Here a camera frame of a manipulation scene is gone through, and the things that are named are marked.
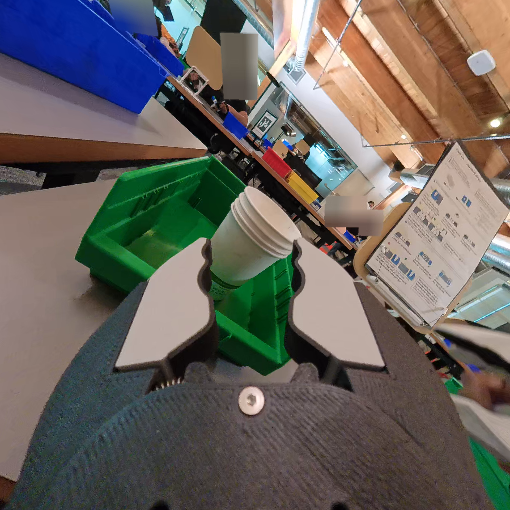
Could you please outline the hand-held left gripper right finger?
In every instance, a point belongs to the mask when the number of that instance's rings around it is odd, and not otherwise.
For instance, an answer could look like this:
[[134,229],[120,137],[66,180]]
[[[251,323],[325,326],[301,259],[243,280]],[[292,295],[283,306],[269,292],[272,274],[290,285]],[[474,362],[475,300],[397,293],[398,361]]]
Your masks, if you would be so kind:
[[347,369],[386,369],[356,283],[307,240],[294,241],[287,353],[312,364],[322,382],[348,382]]

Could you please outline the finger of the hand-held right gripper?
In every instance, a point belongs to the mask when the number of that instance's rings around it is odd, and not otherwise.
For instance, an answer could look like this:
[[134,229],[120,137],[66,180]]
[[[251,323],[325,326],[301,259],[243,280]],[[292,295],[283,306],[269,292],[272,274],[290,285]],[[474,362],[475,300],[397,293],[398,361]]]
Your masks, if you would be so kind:
[[509,404],[495,405],[491,411],[459,395],[451,399],[467,434],[500,461],[509,461]]
[[502,360],[509,360],[509,333],[506,331],[468,321],[437,322],[433,329],[452,341],[462,340],[471,347],[486,349]]

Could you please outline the nested stack of paper cups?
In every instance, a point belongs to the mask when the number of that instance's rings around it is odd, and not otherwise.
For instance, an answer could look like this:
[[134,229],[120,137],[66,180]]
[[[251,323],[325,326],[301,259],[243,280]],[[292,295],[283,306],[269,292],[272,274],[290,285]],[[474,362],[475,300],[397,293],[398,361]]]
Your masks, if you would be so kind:
[[267,195],[248,186],[211,238],[214,301],[221,301],[291,253],[302,234]]

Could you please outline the grey desk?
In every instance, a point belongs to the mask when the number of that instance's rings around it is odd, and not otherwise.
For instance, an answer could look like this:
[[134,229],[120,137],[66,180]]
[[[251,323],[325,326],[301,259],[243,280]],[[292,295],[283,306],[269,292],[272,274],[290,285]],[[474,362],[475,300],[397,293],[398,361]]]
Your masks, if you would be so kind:
[[115,180],[1,197],[1,492],[68,364],[124,296],[75,260]]

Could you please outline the person's right hand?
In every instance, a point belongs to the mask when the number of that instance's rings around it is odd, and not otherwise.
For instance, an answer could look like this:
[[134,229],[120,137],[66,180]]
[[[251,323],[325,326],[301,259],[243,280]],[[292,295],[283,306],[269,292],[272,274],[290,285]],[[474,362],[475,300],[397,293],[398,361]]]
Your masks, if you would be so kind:
[[509,405],[509,379],[487,372],[464,372],[460,394],[484,407]]

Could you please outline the yellow plastic bin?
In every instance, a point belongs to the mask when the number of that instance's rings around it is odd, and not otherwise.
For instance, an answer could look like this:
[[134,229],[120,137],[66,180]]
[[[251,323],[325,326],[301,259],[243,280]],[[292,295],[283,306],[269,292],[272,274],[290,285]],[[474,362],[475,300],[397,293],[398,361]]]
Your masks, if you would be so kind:
[[312,204],[318,199],[318,194],[295,172],[287,176],[288,185],[307,203]]

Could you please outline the red plastic bin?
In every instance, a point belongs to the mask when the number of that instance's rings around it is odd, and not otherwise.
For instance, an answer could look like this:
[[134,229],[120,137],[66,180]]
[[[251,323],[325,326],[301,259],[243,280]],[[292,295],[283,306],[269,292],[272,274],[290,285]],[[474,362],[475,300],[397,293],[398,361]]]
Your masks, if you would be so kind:
[[281,178],[287,180],[292,172],[290,166],[271,148],[267,148],[262,156],[265,161]]

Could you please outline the long wooden table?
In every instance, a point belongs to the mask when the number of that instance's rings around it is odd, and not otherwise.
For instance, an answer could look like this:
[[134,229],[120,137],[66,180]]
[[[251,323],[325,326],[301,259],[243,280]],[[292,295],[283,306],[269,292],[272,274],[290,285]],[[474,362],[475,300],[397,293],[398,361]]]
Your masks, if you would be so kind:
[[260,156],[261,153],[254,151],[247,143],[236,138],[233,133],[225,128],[220,117],[218,117],[213,110],[201,100],[201,98],[195,97],[192,94],[192,91],[172,74],[167,76],[167,82],[174,86],[174,88],[178,90],[179,93],[190,102],[190,104],[200,111],[202,116],[214,124],[216,129],[220,130],[220,132],[228,137],[230,141],[238,147],[240,152],[242,152],[246,157],[251,158],[252,166],[254,166],[254,168],[264,169],[266,174],[271,175],[271,178],[277,182],[281,188],[286,190],[287,195],[292,196],[294,201],[300,203],[300,206],[297,209],[294,209],[294,213],[304,223],[308,224],[310,229],[314,230],[317,235],[316,246],[321,247],[324,244],[328,244],[332,241],[331,238],[334,238],[345,246],[348,252],[356,251],[358,249],[356,245],[346,239],[342,233],[338,232],[334,228],[325,226],[324,219],[318,214],[318,212],[310,204],[306,203],[306,201],[289,186],[285,179],[280,177],[274,169],[272,169],[267,162],[262,159]]

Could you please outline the small blue plastic bin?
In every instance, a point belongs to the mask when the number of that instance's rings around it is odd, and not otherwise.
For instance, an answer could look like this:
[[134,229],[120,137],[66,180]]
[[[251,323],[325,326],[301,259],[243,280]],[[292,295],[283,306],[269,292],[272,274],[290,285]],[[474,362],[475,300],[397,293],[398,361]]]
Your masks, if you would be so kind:
[[237,139],[243,139],[247,133],[248,128],[244,126],[232,113],[228,112],[223,120],[222,125],[230,131]]

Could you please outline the black and white marker sign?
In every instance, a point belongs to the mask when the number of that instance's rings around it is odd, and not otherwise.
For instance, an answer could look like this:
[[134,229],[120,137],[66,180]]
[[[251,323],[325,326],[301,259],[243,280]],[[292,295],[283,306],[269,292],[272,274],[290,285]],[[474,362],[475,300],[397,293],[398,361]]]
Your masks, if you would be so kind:
[[278,117],[276,115],[270,110],[266,110],[251,129],[253,136],[258,139],[263,139],[277,120]]

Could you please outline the wood-edged grey table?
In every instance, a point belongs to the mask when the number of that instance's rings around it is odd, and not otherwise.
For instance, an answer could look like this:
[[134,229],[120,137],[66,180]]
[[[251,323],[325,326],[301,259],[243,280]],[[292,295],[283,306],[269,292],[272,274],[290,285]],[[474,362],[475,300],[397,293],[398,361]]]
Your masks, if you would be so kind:
[[136,114],[1,54],[1,164],[191,159],[207,148],[154,97]]

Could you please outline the rounded wooden board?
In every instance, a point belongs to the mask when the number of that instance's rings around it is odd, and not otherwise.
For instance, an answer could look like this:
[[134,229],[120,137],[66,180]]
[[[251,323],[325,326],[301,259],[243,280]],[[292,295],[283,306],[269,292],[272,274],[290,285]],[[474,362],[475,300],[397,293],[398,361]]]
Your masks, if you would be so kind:
[[190,67],[195,67],[207,79],[209,87],[213,90],[222,88],[221,47],[201,26],[193,30],[185,59]]

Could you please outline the silver ventilation pipe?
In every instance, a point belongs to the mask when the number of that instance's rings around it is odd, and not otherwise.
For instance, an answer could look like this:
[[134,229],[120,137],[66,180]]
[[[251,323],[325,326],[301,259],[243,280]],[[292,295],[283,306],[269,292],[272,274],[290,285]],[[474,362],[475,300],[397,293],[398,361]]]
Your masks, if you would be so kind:
[[293,1],[291,42],[294,44],[292,69],[302,73],[307,60],[309,45],[316,31],[317,15],[321,1]]

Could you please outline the silver ventilation duct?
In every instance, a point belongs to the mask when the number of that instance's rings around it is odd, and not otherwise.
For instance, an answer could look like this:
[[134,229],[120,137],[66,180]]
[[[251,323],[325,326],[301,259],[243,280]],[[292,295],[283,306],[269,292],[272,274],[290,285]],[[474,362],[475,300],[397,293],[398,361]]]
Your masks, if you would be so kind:
[[[493,178],[490,181],[509,207],[509,180]],[[496,234],[481,260],[509,276],[509,235]]]

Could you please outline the white wireless access point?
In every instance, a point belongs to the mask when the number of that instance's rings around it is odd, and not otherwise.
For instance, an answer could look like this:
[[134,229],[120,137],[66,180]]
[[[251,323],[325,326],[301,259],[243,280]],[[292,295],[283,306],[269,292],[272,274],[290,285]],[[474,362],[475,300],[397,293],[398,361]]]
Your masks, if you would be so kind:
[[494,57],[486,49],[471,54],[467,58],[467,65],[475,76],[486,75],[496,69]]

